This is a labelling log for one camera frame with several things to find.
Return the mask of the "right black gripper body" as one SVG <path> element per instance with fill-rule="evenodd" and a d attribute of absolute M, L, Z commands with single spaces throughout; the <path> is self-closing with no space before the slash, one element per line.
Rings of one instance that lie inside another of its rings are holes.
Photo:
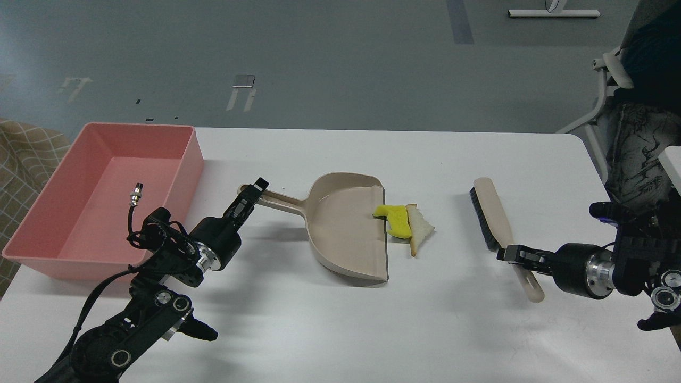
<path fill-rule="evenodd" d="M 604 299 L 615 290 L 613 255 L 596 245 L 567 243 L 548 257 L 555 285 L 565 293 Z"/>

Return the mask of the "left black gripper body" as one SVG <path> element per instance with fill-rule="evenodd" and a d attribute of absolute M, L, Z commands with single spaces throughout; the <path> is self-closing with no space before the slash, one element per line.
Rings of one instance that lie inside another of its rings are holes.
<path fill-rule="evenodd" d="M 207 217 L 189 233 L 197 245 L 197 266 L 203 271 L 221 271 L 241 246 L 238 231 L 243 223 L 231 217 Z"/>

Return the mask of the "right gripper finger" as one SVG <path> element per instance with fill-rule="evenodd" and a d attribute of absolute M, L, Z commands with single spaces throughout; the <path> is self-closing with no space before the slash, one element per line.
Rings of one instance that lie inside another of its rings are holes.
<path fill-rule="evenodd" d="M 547 262 L 555 257 L 554 252 L 542 249 L 533 249 L 525 245 L 509 245 L 497 252 L 497 260 L 514 264 L 520 260 L 532 260 L 535 262 Z"/>
<path fill-rule="evenodd" d="M 551 266 L 547 264 L 547 262 L 535 262 L 532 260 L 520 260 L 519 262 L 515 262 L 515 265 L 527 270 L 527 271 L 532 271 L 532 272 L 538 272 L 539 274 L 543 274 L 544 276 L 553 276 L 554 272 L 551 269 Z"/>

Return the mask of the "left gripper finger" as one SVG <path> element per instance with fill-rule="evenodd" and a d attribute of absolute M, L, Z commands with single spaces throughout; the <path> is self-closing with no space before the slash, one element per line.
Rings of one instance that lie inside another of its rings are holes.
<path fill-rule="evenodd" d="M 242 186 L 242 200 L 245 206 L 245 211 L 252 211 L 255 205 L 260 201 L 263 193 L 268 188 L 269 182 L 263 178 L 258 178 L 252 184 Z"/>
<path fill-rule="evenodd" d="M 251 215 L 256 205 L 256 189 L 243 189 L 224 211 L 223 220 L 227 228 L 238 232 Z"/>

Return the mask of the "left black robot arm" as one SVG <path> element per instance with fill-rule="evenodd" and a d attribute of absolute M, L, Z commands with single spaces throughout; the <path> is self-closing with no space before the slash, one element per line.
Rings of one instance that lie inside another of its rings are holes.
<path fill-rule="evenodd" d="M 151 252 L 148 260 L 129 265 L 100 282 L 88 295 L 71 337 L 39 382 L 117 382 L 159 339 L 182 333 L 212 342 L 218 332 L 194 316 L 189 296 L 165 285 L 169 277 L 197 288 L 208 271 L 221 271 L 241 246 L 239 230 L 262 198 L 268 182 L 259 178 L 241 189 L 220 217 L 202 219 L 188 232 L 164 207 L 155 209 L 133 229 L 143 184 L 130 196 L 127 241 Z M 82 326 L 96 300 L 113 281 L 132 276 L 126 307 L 86 332 Z"/>

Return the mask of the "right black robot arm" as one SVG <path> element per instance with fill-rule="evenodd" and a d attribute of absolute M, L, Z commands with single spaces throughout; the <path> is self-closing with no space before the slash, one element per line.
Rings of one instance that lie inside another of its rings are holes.
<path fill-rule="evenodd" d="M 635 215 L 618 203 L 589 206 L 589 214 L 616 229 L 608 245 L 567 243 L 558 250 L 506 245 L 497 259 L 553 278 L 565 293 L 604 299 L 613 292 L 627 296 L 645 293 L 653 313 L 639 320 L 642 331 L 679 325 L 679 239 L 662 232 L 655 211 Z"/>

